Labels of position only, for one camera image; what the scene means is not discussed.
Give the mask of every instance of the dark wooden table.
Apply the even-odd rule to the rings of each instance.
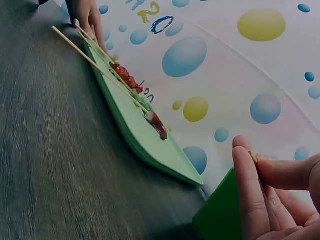
[[[201,191],[130,152],[67,22],[0,0],[0,240],[195,239]]]

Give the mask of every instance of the green paper plate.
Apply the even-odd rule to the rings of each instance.
[[[101,51],[89,43],[98,53]],[[118,82],[104,61],[87,43],[84,44],[86,54],[99,65],[110,78]],[[112,114],[132,151],[147,164],[172,175],[180,180],[193,185],[203,185],[203,180],[184,151],[177,144],[171,133],[167,130],[168,139],[160,139],[158,132],[144,118],[143,111],[125,95],[112,81],[103,76],[101,72],[92,67],[96,79],[102,89],[103,95],[112,111]],[[143,93],[133,96],[140,103],[144,103],[147,109],[153,110],[152,105]]]
[[[239,195],[232,168],[192,219],[201,240],[242,240]]]

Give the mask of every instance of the meat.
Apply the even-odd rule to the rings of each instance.
[[[160,134],[160,138],[163,141],[168,139],[167,130],[157,114],[155,114],[153,111],[149,111],[144,117],[155,128],[155,130],[157,130],[157,132]]]
[[[139,86],[135,78],[133,76],[130,76],[129,72],[127,69],[125,69],[123,66],[120,66],[119,63],[115,62],[112,63],[110,62],[110,67],[122,78],[122,80],[129,86],[131,89],[135,89],[138,94],[142,93],[144,89]]]

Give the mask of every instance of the printed number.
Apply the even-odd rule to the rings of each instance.
[[[159,7],[158,3],[156,3],[155,1],[151,2],[150,7],[152,9],[154,9],[154,7],[155,7],[156,10],[155,11],[142,10],[142,11],[137,13],[137,15],[142,18],[142,21],[143,21],[144,24],[150,23],[147,15],[153,15],[154,16],[154,15],[157,15],[160,12],[160,7]]]
[[[131,8],[132,11],[135,11],[139,6],[141,6],[142,4],[145,3],[145,1],[147,0],[136,0],[135,5],[133,5],[133,7]],[[126,4],[130,4],[131,2],[133,2],[133,0],[127,0]]]
[[[149,92],[150,92],[149,88],[146,88],[146,89],[145,89],[145,93],[144,93],[144,95],[148,95],[148,94],[149,94]]]
[[[147,96],[149,93],[150,93],[150,89],[146,87],[145,92],[143,94]],[[146,99],[149,99],[149,98],[151,98],[151,100],[149,100],[149,101],[150,101],[150,103],[152,103],[155,99],[155,95],[150,94],[149,96],[146,97]]]
[[[154,99],[155,99],[155,96],[154,96],[153,94],[151,94],[151,95],[149,95],[149,96],[146,97],[146,99],[148,99],[148,98],[152,98],[152,99],[150,100],[150,103],[152,103],[152,102],[154,101]]]
[[[170,22],[160,31],[157,31],[157,26],[162,23],[163,21],[165,20],[168,20],[170,19]],[[152,27],[151,27],[151,32],[154,33],[154,34],[159,34],[159,33],[162,33],[167,27],[169,27],[172,22],[174,21],[174,17],[173,16],[164,16],[160,19],[158,19],[157,21],[155,21],[153,24],[152,24]]]

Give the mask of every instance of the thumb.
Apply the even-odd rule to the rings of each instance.
[[[302,161],[272,161],[260,155],[256,158],[259,176],[265,184],[281,190],[310,191],[320,210],[320,154]]]

